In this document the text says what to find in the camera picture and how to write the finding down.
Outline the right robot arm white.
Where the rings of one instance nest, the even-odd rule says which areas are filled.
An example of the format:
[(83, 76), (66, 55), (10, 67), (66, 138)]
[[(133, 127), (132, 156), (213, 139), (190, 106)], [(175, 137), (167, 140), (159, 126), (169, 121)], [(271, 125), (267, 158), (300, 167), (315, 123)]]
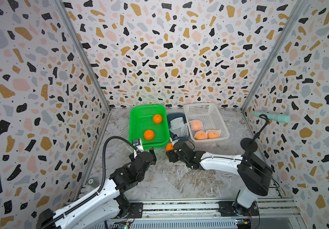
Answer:
[(217, 170), (239, 175), (245, 184), (233, 203), (220, 205), (220, 213), (231, 216), (250, 216), (259, 197), (267, 196), (272, 181), (272, 169), (253, 152), (224, 156), (194, 151), (185, 142), (169, 143), (166, 155), (170, 162), (181, 161), (193, 170)]

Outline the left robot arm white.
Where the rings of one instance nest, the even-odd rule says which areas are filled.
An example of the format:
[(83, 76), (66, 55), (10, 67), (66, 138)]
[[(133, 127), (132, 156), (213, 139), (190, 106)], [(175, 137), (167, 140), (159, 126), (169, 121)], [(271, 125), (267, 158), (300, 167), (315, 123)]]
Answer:
[(115, 217), (125, 217), (131, 207), (124, 193), (144, 180), (146, 171), (156, 164), (153, 148), (140, 152), (127, 164), (115, 170), (97, 187), (77, 201), (59, 209), (43, 211), (37, 229), (88, 229)]

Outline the white foam net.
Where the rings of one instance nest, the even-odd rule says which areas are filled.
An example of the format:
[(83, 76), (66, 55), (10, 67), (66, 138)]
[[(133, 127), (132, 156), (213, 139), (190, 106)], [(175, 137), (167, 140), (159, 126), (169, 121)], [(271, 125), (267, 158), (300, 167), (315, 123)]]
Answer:
[(183, 117), (177, 117), (170, 121), (170, 129), (176, 130), (181, 129), (185, 125)]
[(181, 126), (178, 130), (177, 130), (177, 136), (179, 138), (188, 138), (189, 137), (189, 130), (186, 124), (184, 124), (183, 126)]

